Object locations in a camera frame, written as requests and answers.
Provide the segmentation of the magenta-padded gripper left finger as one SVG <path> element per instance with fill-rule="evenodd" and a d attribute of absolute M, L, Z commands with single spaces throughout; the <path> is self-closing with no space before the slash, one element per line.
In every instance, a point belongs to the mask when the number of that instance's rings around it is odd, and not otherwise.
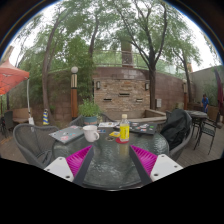
<path fill-rule="evenodd" d="M 58 157 L 45 168 L 45 171 L 81 186 L 93 155 L 93 146 L 89 145 L 67 158 Z"/>

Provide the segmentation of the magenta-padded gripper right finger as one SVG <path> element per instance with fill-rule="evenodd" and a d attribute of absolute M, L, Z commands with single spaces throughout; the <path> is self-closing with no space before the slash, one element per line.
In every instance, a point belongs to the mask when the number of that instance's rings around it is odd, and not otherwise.
<path fill-rule="evenodd" d="M 143 185 L 147 185 L 182 169 L 182 166 L 167 155 L 155 155 L 134 145 L 129 146 L 129 155 L 136 166 Z"/>

